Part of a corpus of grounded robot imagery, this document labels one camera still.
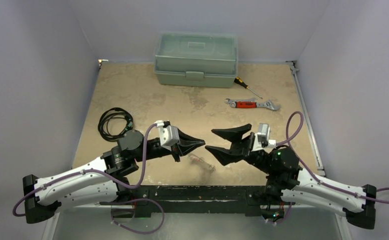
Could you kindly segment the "silver metal key holder plate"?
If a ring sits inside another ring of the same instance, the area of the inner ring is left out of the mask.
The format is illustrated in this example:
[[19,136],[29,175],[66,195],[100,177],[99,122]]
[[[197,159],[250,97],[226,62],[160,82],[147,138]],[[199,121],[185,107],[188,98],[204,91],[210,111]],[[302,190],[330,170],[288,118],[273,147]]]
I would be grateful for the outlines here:
[[192,165],[196,165],[205,171],[214,172],[216,170],[216,167],[214,165],[206,162],[202,157],[199,157],[193,153],[190,153],[188,155],[188,158]]

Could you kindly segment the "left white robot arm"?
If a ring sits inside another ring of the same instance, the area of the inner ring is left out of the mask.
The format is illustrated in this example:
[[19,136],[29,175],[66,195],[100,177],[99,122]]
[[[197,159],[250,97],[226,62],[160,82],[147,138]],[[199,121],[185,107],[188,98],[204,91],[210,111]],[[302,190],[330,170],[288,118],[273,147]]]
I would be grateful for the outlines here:
[[[117,145],[82,166],[48,177],[29,174],[22,179],[24,214],[28,224],[52,218],[56,213],[94,202],[127,204],[133,189],[142,184],[146,162],[172,156],[176,162],[205,141],[172,125],[159,126],[159,137],[147,139],[138,130],[127,131]],[[126,176],[141,170],[141,179],[129,184]]]

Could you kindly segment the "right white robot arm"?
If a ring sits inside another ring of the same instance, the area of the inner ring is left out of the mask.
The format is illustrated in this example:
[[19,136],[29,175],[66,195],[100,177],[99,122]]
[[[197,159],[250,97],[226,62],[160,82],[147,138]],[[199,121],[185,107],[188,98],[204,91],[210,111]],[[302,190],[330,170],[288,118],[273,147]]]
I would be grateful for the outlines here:
[[372,230],[376,223],[375,202],[366,197],[377,195],[375,186],[351,186],[309,172],[288,145],[270,139],[271,128],[261,123],[257,132],[251,124],[212,133],[231,143],[229,149],[207,145],[223,165],[245,161],[266,173],[266,185],[251,196],[267,205],[300,203],[334,212],[356,227]]

